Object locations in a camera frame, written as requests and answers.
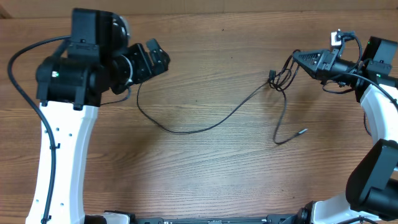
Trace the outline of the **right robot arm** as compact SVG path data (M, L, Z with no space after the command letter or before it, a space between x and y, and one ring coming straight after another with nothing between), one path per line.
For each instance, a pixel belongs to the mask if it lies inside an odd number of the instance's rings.
M343 60L352 32L331 33L331 48L294 52L292 58L322 85L349 85L360 103L373 147L349 176L343 194L310 202L286 223L376 223L397 219L397 79L390 76L397 42L370 37L357 62Z

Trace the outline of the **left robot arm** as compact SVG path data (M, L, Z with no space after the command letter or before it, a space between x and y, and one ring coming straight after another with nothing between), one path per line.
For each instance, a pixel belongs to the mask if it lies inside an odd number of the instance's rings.
M27 223L133 223L134 215L87 215L83 183L88 145L106 91L164 73L170 57L155 39L129 44L128 23L94 9L72 11L71 34L36 71L42 139L34 200Z

